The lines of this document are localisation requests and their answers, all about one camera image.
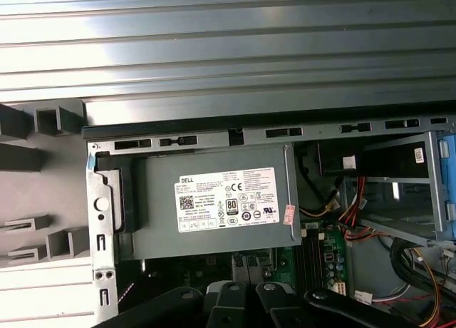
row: warning label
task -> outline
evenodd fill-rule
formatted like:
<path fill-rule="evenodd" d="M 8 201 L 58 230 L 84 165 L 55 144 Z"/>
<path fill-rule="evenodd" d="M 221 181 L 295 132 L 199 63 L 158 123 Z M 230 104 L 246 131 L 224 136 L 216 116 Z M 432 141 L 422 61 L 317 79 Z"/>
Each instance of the warning label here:
<path fill-rule="evenodd" d="M 175 196 L 181 233 L 279 222 L 274 168 L 181 176 Z"/>

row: barcode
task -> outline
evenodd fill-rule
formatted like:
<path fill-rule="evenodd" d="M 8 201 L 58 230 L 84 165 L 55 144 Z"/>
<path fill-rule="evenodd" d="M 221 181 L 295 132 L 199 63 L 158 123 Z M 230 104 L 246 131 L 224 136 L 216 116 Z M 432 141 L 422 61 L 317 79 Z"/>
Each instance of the barcode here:
<path fill-rule="evenodd" d="M 180 196 L 180 209 L 193 209 L 195 206 L 193 204 L 193 196 Z"/>
<path fill-rule="evenodd" d="M 415 149 L 415 162 L 417 164 L 425 162 L 425 157 L 423 155 L 423 149 L 422 148 L 416 148 Z"/>

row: white connector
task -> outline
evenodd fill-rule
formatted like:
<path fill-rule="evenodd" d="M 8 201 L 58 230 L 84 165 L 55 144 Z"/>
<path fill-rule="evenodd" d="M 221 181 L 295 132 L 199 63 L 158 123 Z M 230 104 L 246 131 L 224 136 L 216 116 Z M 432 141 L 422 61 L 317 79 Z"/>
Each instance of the white connector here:
<path fill-rule="evenodd" d="M 345 282 L 336 282 L 333 285 L 333 291 L 337 292 L 338 294 L 342 294 L 343 296 L 347 295 L 347 289 L 345 286 Z"/>

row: green circuit board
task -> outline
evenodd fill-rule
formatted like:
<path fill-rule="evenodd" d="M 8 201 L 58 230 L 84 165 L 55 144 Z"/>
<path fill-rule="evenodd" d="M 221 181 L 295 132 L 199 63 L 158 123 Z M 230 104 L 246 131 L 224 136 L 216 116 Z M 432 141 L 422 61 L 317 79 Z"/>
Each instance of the green circuit board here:
<path fill-rule="evenodd" d="M 337 229 L 324 229 L 323 260 L 326 286 L 332 289 L 335 282 L 347 283 L 346 244 Z"/>

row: red wire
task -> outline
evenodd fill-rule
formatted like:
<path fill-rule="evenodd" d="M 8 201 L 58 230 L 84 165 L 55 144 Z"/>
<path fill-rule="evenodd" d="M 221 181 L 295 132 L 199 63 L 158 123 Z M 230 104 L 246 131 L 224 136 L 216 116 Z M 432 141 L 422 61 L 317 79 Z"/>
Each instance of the red wire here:
<path fill-rule="evenodd" d="M 452 320 L 451 322 L 448 322 L 448 323 L 445 323 L 445 324 L 442 324 L 441 326 L 438 326 L 436 328 L 447 328 L 447 327 L 450 327 L 452 325 L 456 324 L 456 319 Z"/>
<path fill-rule="evenodd" d="M 353 208 L 351 209 L 350 213 L 347 215 L 347 218 L 345 219 L 345 224 L 347 225 L 350 220 L 351 220 L 351 226 L 353 227 L 356 223 L 356 215 L 358 214 L 359 210 L 359 205 L 361 203 L 361 199 L 364 194 L 364 186 L 366 184 L 366 178 L 365 177 L 358 177 L 358 192 L 356 195 L 356 201 L 353 204 Z"/>

